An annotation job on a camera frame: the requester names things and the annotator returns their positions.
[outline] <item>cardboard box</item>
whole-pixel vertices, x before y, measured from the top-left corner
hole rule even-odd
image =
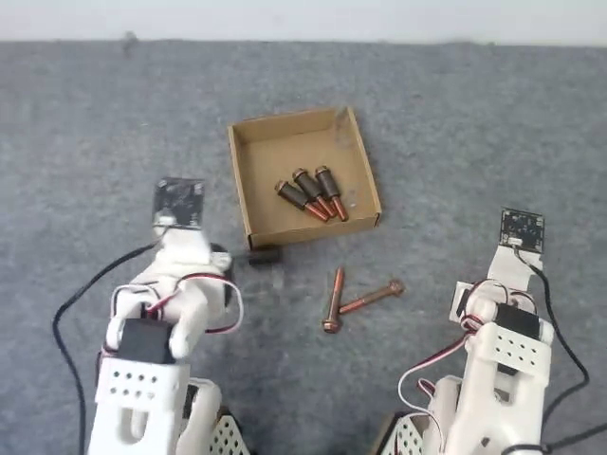
[[[228,128],[236,187],[251,248],[346,234],[377,225],[381,205],[351,108],[254,118]],[[324,224],[276,194],[297,168],[326,165],[338,182],[349,220]]]

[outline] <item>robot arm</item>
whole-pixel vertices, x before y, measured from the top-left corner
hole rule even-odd
[[[238,328],[242,298],[223,278],[230,255],[213,252],[200,230],[169,229],[161,245],[155,260],[112,296],[89,455],[209,450],[221,393],[211,381],[190,381],[186,359],[206,331]],[[225,314],[227,286],[238,297],[238,320],[210,329]],[[197,393],[181,431],[189,387]]]
[[[526,263],[542,268],[543,218],[506,209],[502,221],[487,278],[456,285],[450,320],[466,334],[401,378],[399,392],[409,373],[462,346],[468,352],[463,377],[440,379],[427,393],[428,408],[414,407],[427,415],[424,425],[415,424],[419,417],[402,417],[395,425],[412,429],[398,433],[404,435],[396,441],[403,453],[416,446],[422,455],[499,455],[506,447],[540,441],[554,329],[537,316],[527,292],[532,271]]]

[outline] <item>metal bolt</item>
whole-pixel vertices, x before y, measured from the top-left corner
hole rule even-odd
[[[333,281],[333,292],[329,299],[329,308],[326,318],[322,320],[322,329],[327,334],[336,334],[341,328],[340,321],[340,300],[341,290],[343,289],[343,267],[340,267],[335,272],[335,280]]]
[[[352,300],[344,304],[340,308],[340,315],[347,315],[363,306],[367,306],[375,301],[383,299],[384,297],[399,296],[405,290],[405,285],[400,280],[391,280],[387,286],[378,289],[375,292],[362,296],[356,300]]]

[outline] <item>floor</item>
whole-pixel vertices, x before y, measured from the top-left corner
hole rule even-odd
[[[0,67],[0,453],[75,453],[76,396],[50,321],[105,264],[149,242],[155,181],[206,178],[206,230],[242,250],[227,125],[326,105],[356,109],[384,216],[373,231],[290,246],[271,269],[236,266],[244,326],[201,341],[192,363],[221,386],[249,446],[365,454],[402,409],[401,373],[460,334],[448,322],[453,287],[487,273],[502,206],[545,215],[556,311],[593,377],[546,441],[607,420],[607,50],[1,44]],[[64,319],[89,428],[110,293],[149,261],[108,276]],[[409,292],[328,336],[319,323],[340,264],[345,299],[392,277]],[[426,376],[463,366],[460,353]],[[578,375],[556,348],[548,396]],[[406,392],[423,402],[413,381]]]

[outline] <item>bolt head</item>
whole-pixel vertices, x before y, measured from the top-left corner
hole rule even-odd
[[[333,319],[323,319],[322,320],[322,329],[327,334],[336,334],[341,328],[341,324],[337,320]]]
[[[394,293],[395,296],[399,296],[405,290],[405,285],[402,283],[401,280],[390,280],[388,287]]]

